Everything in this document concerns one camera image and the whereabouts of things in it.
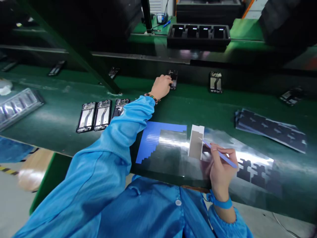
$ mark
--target yellow and black tape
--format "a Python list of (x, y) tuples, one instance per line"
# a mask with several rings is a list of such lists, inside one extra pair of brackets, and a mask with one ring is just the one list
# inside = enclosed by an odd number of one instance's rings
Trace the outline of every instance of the yellow and black tape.
[(3, 167), (1, 165), (0, 165), (0, 171), (5, 172), (7, 174), (11, 174), (11, 175), (17, 175), (19, 173), (19, 172), (15, 171), (15, 170)]

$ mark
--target blue sleeve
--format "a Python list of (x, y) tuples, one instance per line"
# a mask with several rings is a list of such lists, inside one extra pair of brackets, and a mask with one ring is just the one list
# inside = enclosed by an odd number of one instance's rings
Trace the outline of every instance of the blue sleeve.
[(213, 205), (210, 206), (208, 210), (209, 221), (218, 238), (253, 238), (251, 231), (244, 222), (238, 210), (234, 208), (234, 211), (237, 217), (236, 221), (232, 224), (229, 224), (218, 216)]
[(124, 113), (111, 121), (94, 144), (75, 154), (65, 180), (15, 236), (70, 236), (82, 226), (98, 222), (101, 210), (124, 191), (131, 168), (129, 147), (152, 117), (154, 105), (153, 98), (145, 96), (126, 105)]

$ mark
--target blue pen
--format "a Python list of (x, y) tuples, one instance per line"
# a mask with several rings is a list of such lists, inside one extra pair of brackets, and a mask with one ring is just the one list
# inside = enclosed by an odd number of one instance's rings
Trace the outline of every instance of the blue pen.
[[(208, 144), (208, 143), (207, 143), (206, 141), (204, 141), (204, 140), (203, 140), (203, 142), (211, 149), (210, 143)], [(237, 165), (236, 165), (235, 163), (233, 163), (230, 159), (228, 159), (227, 156), (225, 156), (223, 153), (220, 153), (219, 151), (218, 151), (218, 153), (219, 153), (220, 157), (221, 157), (224, 161), (226, 161), (228, 164), (230, 164), (233, 168), (237, 168)]]
[(166, 27), (168, 24), (170, 24), (171, 23), (171, 20), (169, 20), (167, 23), (165, 23), (165, 25), (163, 26), (163, 28), (164, 27)]

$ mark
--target hand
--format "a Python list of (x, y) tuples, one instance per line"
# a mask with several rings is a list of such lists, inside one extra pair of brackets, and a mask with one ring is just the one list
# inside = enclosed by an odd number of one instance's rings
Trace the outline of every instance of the hand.
[[(224, 149), (217, 144), (211, 144), (212, 162), (210, 164), (210, 181), (212, 191), (216, 199), (220, 202), (226, 202), (229, 199), (229, 184), (231, 179), (235, 176), (238, 169), (238, 160), (234, 149)], [(227, 162), (220, 158), (219, 152), (228, 154), (229, 159), (237, 165), (233, 168)]]
[(168, 94), (169, 90), (171, 89), (169, 86), (171, 83), (173, 83), (172, 78), (168, 75), (164, 76), (162, 74), (160, 77), (155, 79), (152, 90), (149, 92), (149, 94), (159, 100)]

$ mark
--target blue anti-static coat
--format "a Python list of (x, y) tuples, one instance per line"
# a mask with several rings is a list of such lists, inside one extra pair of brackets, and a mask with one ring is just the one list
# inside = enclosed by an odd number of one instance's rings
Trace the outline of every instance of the blue anti-static coat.
[(252, 237), (237, 220), (207, 211), (199, 192), (139, 177), (126, 189), (129, 147), (154, 112), (141, 96), (124, 107), (94, 144), (73, 158), (65, 180), (37, 207), (15, 237)]

